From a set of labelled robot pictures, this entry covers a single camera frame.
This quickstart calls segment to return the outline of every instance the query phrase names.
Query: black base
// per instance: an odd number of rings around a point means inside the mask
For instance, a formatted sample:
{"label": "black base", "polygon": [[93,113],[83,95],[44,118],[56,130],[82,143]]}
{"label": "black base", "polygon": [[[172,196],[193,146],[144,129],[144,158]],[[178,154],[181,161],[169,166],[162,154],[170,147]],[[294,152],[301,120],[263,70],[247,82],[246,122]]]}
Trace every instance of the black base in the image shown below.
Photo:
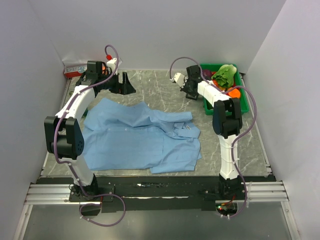
{"label": "black base", "polygon": [[195,96],[189,95],[188,93],[185,95],[186,99],[198,100],[199,94],[197,93]]}
{"label": "black base", "polygon": [[[246,182],[276,181],[273,175],[245,176],[244,179]],[[217,200],[231,200],[234,194],[236,194],[236,200],[244,200],[245,195],[242,192],[244,187],[238,178],[234,181],[224,180],[224,182],[223,180],[220,176],[100,176],[96,178],[98,193],[114,193],[122,197],[128,211],[176,209],[215,211]],[[37,184],[72,183],[71,177],[41,177],[37,181]],[[69,200],[70,202],[101,201],[101,199],[87,199],[75,193],[70,194]],[[103,198],[102,213],[122,210],[122,203],[118,199]]]}
{"label": "black base", "polygon": [[[93,174],[92,183],[89,186],[84,186],[83,189],[86,191],[87,194],[89,194],[91,196],[97,195],[99,193],[98,182],[97,182],[96,175]],[[84,196],[80,186],[74,184],[73,187],[71,188],[70,197],[72,197],[72,196],[77,196],[78,197],[78,196],[81,196],[81,195]]]}

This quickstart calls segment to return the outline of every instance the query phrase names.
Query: floor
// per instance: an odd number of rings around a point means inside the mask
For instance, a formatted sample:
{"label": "floor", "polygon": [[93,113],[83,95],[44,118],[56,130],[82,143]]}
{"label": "floor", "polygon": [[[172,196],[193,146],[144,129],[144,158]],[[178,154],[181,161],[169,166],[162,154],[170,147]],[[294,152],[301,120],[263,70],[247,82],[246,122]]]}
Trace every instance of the floor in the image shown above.
{"label": "floor", "polygon": [[[122,212],[99,213],[95,221],[111,224]],[[251,202],[230,221],[199,209],[127,211],[113,227],[79,219],[78,205],[34,205],[24,240],[289,240],[280,202]]]}
{"label": "floor", "polygon": [[[151,109],[164,112],[192,112],[193,123],[201,130],[199,140],[201,143],[202,158],[197,161],[194,171],[161,173],[162,176],[217,176],[221,168],[220,144],[212,128],[212,116],[205,115],[203,99],[197,101],[185,98],[185,93],[180,92],[178,85],[169,80],[166,70],[128,70],[128,77],[136,93],[119,95],[107,90],[101,91],[88,109],[93,108],[102,98],[108,98],[123,105],[132,106],[144,101]],[[74,90],[77,78],[72,79],[68,93]],[[84,117],[80,127],[84,127]],[[242,116],[245,131],[252,122],[251,112]],[[266,176],[266,162],[256,128],[254,127],[238,143],[238,157],[241,172],[245,176]],[[94,171],[97,176],[149,176],[149,169],[117,169]],[[65,165],[56,163],[53,154],[49,154],[42,171],[43,177],[69,176]]]}

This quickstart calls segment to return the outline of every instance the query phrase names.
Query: orange object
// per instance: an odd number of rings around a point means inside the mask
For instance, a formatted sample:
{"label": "orange object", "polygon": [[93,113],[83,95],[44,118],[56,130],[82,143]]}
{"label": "orange object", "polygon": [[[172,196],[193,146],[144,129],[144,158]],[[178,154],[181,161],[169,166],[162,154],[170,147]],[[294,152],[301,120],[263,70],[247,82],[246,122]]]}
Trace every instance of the orange object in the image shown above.
{"label": "orange object", "polygon": [[227,93],[231,98],[241,98],[241,92],[238,89],[233,89],[231,92]]}

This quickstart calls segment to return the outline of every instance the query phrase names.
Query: small box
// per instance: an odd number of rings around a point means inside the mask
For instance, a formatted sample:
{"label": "small box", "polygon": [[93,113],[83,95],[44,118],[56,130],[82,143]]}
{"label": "small box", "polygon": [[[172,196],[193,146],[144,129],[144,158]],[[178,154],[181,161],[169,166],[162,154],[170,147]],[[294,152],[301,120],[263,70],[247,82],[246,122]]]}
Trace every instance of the small box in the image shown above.
{"label": "small box", "polygon": [[80,65],[80,66],[71,66],[64,69],[64,75],[68,78],[74,78],[81,76],[87,70],[87,65]]}

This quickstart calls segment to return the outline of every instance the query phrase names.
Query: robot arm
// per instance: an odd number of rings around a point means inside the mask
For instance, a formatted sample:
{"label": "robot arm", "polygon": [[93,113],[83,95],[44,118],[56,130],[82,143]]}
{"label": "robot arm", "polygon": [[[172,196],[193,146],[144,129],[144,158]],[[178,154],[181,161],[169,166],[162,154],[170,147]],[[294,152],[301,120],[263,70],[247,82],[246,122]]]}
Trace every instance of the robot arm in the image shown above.
{"label": "robot arm", "polygon": [[176,73],[172,82],[179,85],[180,90],[186,93],[186,98],[196,100],[198,95],[201,95],[213,106],[212,126],[218,135],[221,148],[220,177],[224,180],[235,180],[239,175],[235,168],[235,164],[238,163],[238,144],[236,143],[233,148],[231,144],[242,127],[240,101],[238,98],[231,98],[221,93],[208,81],[204,81],[197,65],[187,67],[186,71],[186,76]]}
{"label": "robot arm", "polygon": [[[79,126],[81,117],[101,90],[109,90],[112,93],[122,95],[135,93],[136,90],[130,84],[126,72],[122,73],[122,83],[119,82],[119,74],[116,72],[109,81],[85,91],[81,90],[107,79],[112,74],[112,71],[115,70],[116,61],[117,59],[113,58],[108,61],[106,65],[101,61],[88,61],[87,70],[77,81],[70,100],[55,116],[48,116],[44,120],[47,150],[49,153],[54,153],[54,134],[57,123],[66,111],[71,99],[75,97],[71,108],[67,111],[60,125],[60,132],[57,136],[57,154],[62,163],[72,166],[72,169],[81,180],[86,192],[90,194],[96,194],[98,186],[96,177],[88,168],[82,155],[85,141]],[[77,180],[74,173],[71,173],[74,184],[79,186],[79,179]]]}

